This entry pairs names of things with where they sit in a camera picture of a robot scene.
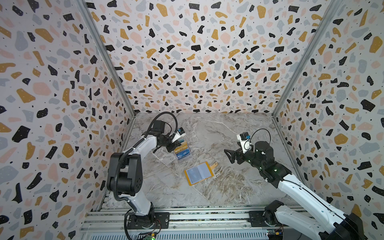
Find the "yellow leather card holder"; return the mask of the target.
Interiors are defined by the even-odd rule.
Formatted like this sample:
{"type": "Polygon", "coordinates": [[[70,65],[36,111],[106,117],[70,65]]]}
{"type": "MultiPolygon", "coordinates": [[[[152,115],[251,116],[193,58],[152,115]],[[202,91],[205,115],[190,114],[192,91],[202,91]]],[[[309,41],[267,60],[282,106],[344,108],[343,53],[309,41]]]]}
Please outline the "yellow leather card holder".
{"type": "Polygon", "coordinates": [[[209,165],[208,162],[201,163],[192,168],[184,170],[189,186],[193,186],[204,180],[210,179],[214,176],[213,170],[218,166],[218,163],[209,165]]]}

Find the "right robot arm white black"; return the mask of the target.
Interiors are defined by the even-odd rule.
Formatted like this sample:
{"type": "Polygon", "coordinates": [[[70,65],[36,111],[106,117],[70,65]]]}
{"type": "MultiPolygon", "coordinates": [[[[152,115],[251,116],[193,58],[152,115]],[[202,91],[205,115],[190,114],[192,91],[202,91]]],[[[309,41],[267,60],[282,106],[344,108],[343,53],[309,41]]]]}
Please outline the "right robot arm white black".
{"type": "Polygon", "coordinates": [[[354,213],[346,214],[329,204],[305,186],[287,167],[275,161],[274,150],[268,142],[251,146],[239,141],[238,150],[225,150],[233,163],[248,163],[276,189],[289,195],[311,216],[298,213],[280,201],[265,207],[264,221],[270,226],[289,226],[312,240],[363,240],[363,221],[354,213]]]}

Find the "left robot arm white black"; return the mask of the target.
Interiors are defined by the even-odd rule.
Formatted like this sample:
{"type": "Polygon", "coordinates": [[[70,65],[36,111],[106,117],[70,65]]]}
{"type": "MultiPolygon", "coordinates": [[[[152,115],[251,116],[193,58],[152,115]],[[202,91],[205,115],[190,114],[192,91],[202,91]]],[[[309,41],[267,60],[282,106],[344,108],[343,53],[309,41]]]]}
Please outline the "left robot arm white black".
{"type": "Polygon", "coordinates": [[[165,134],[166,122],[155,120],[140,140],[122,153],[114,153],[110,158],[107,189],[118,202],[127,203],[136,216],[148,216],[153,204],[141,190],[144,177],[142,160],[159,148],[174,151],[181,145],[179,139],[185,136],[182,127],[173,133],[165,134]]]}

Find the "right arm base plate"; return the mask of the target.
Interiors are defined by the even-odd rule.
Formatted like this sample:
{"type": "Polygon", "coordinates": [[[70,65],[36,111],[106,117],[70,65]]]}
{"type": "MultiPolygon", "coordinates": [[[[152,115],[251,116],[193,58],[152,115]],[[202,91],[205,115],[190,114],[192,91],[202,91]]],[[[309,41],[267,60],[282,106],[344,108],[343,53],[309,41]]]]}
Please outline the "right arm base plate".
{"type": "Polygon", "coordinates": [[[275,213],[270,211],[249,211],[248,222],[252,227],[281,227],[275,213]]]}

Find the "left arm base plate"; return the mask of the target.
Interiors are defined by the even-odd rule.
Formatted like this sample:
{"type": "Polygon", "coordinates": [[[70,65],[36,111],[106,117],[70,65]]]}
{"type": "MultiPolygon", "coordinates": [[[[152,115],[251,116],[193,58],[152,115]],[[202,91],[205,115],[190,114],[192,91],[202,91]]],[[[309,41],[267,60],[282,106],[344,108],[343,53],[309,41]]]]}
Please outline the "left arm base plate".
{"type": "Polygon", "coordinates": [[[125,229],[127,230],[149,230],[155,226],[157,228],[168,229],[170,223],[170,213],[149,213],[146,216],[138,216],[133,213],[127,215],[125,229]]]}

